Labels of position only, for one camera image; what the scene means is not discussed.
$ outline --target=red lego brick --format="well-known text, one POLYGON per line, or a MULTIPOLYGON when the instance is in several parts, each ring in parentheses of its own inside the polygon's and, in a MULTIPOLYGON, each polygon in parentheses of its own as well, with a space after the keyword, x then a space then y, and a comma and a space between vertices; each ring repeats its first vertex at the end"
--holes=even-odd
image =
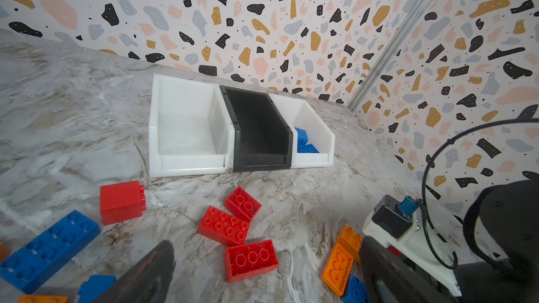
POLYGON ((251 222, 262 205, 249 193, 238 187, 225 201, 225 207, 243 221, 251 222))
POLYGON ((105 226, 138 218, 144 210, 144 185, 138 181, 101 186, 99 211, 105 226))
POLYGON ((228 283, 269 273, 278 266, 279 260, 272 240, 227 248, 225 252, 228 283))
POLYGON ((393 247, 392 245, 389 245, 389 247, 387 247, 387 250, 390 251, 393 255, 395 255, 397 258, 400 258, 403 254, 401 252, 399 252, 398 249, 396 249, 395 247, 393 247))
POLYGON ((233 247, 245 243, 248 231, 248 222, 209 206, 198 225, 197 233, 227 247, 233 247))

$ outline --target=terrazzo wallpaper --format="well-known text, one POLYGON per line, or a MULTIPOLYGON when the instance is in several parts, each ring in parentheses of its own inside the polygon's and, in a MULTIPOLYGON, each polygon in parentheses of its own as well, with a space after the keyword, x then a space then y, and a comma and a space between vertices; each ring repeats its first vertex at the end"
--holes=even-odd
POLYGON ((1 0, 0 27, 347 102, 415 0, 1 0))
MULTIPOLYGON (((461 131, 539 117, 539 0, 435 0, 356 112, 422 178, 461 131)), ((457 217, 484 188, 539 178, 539 126, 492 127, 449 146, 430 192, 457 217)), ((492 256, 502 254, 484 233, 492 256)))

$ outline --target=blue lego brick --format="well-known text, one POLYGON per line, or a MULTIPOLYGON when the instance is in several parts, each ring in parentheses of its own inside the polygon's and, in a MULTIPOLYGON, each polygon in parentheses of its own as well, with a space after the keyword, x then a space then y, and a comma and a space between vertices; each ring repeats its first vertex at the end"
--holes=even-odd
POLYGON ((92 275, 80 285, 80 298, 77 303, 92 303, 92 301, 104 293, 116 281, 116 276, 92 275))
POLYGON ((415 210, 419 208, 414 199, 407 195, 404 200, 397 205, 397 208, 402 212, 404 217, 409 218, 414 214, 415 210))
POLYGON ((298 153, 320 153, 312 144, 298 145, 298 153))
POLYGON ((0 264, 0 276, 33 294, 100 233, 99 226, 73 211, 0 264))
POLYGON ((344 294, 341 296, 341 301, 344 303, 370 303, 370 300, 367 298, 365 283, 361 282, 353 274, 350 274, 344 288, 344 294))
POLYGON ((320 153, 312 144, 307 144, 305 147, 310 153, 320 153))
POLYGON ((309 138, 307 137, 307 132, 300 128, 295 128, 298 132, 298 146, 306 145, 309 141, 309 138))

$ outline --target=marble table surface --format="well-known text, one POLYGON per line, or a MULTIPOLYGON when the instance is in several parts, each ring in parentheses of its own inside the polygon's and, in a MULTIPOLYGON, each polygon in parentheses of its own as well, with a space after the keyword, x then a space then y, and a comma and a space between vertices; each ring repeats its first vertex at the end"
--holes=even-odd
MULTIPOLYGON (((339 302, 320 275, 340 228, 360 232, 383 194, 419 189, 345 106, 309 98, 335 134, 333 166, 149 178, 153 74, 269 90, 6 30, 0 67, 0 240, 17 250, 74 209, 101 227, 36 294, 76 300, 90 275, 120 277, 169 239, 177 264, 167 302, 339 302), (99 186, 132 180, 144 184, 147 210, 103 227, 99 186), (196 231, 207 206, 224 209, 238 186, 262 204, 247 242, 273 239, 280 266, 228 284, 225 247, 196 231)), ((21 295, 0 279, 3 301, 21 295)))

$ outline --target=orange lego brick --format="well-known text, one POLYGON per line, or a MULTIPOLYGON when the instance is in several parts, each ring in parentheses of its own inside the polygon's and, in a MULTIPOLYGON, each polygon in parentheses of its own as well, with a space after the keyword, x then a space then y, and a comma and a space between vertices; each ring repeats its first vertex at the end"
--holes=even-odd
POLYGON ((0 242, 0 262, 7 259, 10 255, 11 251, 9 250, 8 245, 5 243, 0 242))
POLYGON ((356 260, 359 264, 360 261, 360 248, 363 239, 361 235, 356 233, 352 227, 344 225, 337 236, 337 242, 356 260))
POLYGON ((67 303, 67 297, 24 295, 17 303, 67 303))
POLYGON ((339 243, 333 247, 332 254, 322 273, 322 281, 339 297, 344 293, 348 275, 352 270, 354 258, 339 243))

